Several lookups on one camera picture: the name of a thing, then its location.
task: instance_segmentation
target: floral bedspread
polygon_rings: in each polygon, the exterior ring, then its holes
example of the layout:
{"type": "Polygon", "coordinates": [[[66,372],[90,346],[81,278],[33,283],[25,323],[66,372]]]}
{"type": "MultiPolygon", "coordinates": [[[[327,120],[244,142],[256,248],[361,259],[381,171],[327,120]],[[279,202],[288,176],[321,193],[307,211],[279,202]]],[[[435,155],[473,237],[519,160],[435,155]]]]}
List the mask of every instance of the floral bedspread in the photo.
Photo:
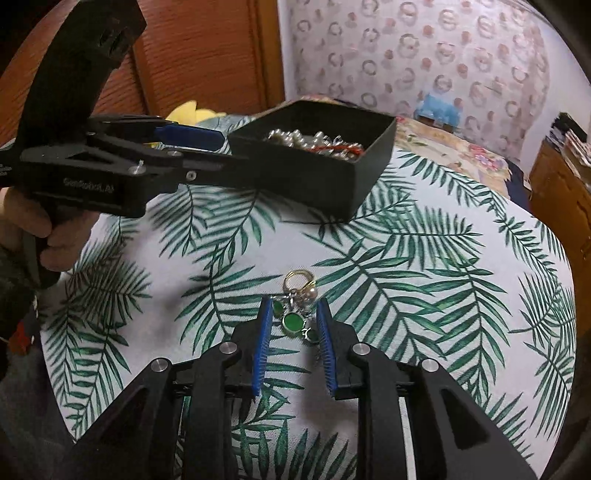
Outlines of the floral bedspread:
{"type": "Polygon", "coordinates": [[[511,179],[511,172],[503,157],[412,118],[397,119],[398,147],[463,173],[509,198],[505,181],[511,179]]]}
{"type": "MultiPolygon", "coordinates": [[[[236,120],[212,119],[224,130],[236,120]]],[[[302,267],[364,342],[405,362],[436,358],[542,473],[573,379],[564,250],[503,196],[399,148],[348,223],[266,192],[205,186],[154,199],[140,220],[102,216],[74,269],[40,298],[72,435],[153,358],[186,361],[227,339],[302,267]]],[[[354,478],[356,402],[328,396],[316,346],[275,325],[262,395],[238,410],[244,475],[354,478]]]]}

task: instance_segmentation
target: open box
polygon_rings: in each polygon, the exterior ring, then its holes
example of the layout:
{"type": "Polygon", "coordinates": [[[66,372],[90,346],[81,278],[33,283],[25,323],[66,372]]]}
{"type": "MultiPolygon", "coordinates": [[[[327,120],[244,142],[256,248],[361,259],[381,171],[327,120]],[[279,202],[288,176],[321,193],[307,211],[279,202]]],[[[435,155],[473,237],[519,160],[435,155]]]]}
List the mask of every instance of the open box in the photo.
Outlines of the open box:
{"type": "Polygon", "coordinates": [[[234,155],[256,163],[257,187],[350,219],[390,162],[396,119],[331,103],[299,100],[272,111],[228,135],[234,155]],[[267,141],[273,129],[323,131],[358,142],[365,152],[353,161],[285,147],[267,141]]]}

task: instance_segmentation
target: sleeve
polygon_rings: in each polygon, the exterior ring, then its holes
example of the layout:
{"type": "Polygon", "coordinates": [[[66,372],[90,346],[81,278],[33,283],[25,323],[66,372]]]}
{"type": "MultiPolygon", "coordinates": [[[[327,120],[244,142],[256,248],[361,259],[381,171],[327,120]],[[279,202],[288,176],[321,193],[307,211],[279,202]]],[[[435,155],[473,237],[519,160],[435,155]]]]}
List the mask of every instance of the sleeve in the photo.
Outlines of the sleeve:
{"type": "Polygon", "coordinates": [[[0,337],[9,339],[27,314],[35,291],[24,263],[0,247],[0,337]]]}

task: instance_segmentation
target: human hand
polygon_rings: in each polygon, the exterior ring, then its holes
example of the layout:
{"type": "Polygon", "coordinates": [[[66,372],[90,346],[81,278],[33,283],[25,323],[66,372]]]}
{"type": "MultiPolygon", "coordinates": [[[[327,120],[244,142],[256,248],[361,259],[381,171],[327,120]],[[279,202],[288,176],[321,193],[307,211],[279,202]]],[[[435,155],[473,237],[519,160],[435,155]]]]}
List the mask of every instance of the human hand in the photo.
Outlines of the human hand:
{"type": "Polygon", "coordinates": [[[99,213],[84,211],[79,216],[52,227],[47,212],[35,200],[10,187],[0,190],[0,245],[12,252],[22,248],[22,233],[47,238],[41,265],[62,272],[71,269],[90,238],[99,213]]]}

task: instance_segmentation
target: logo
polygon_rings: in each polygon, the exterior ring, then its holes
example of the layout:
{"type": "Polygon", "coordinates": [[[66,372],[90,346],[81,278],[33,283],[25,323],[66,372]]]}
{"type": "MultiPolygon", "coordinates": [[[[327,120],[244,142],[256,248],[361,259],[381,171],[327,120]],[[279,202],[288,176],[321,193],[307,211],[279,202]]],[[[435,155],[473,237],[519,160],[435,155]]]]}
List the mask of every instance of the logo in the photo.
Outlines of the logo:
{"type": "Polygon", "coordinates": [[[87,192],[99,192],[106,194],[112,194],[115,191],[115,187],[113,185],[103,185],[102,183],[94,183],[92,181],[84,180],[72,180],[67,177],[64,178],[64,186],[73,189],[86,190],[87,192]]]}

